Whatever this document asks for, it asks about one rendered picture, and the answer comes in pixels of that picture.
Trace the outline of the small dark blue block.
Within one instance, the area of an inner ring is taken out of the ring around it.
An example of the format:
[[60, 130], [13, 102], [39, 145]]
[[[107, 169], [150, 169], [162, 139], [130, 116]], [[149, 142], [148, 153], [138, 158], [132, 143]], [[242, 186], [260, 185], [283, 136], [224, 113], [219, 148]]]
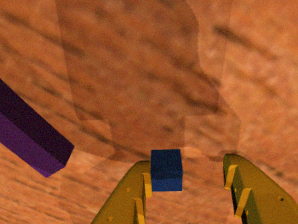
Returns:
[[182, 183], [180, 149], [151, 150], [152, 192], [182, 191]]

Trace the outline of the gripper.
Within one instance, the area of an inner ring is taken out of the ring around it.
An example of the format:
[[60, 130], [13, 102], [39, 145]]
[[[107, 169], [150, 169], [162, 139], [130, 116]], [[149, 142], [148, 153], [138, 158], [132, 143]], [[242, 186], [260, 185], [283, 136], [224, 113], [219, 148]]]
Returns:
[[[238, 154], [223, 157], [225, 189], [242, 224], [298, 224], [298, 204], [260, 168]], [[138, 161], [120, 180], [91, 224], [145, 224], [152, 196], [151, 161]]]

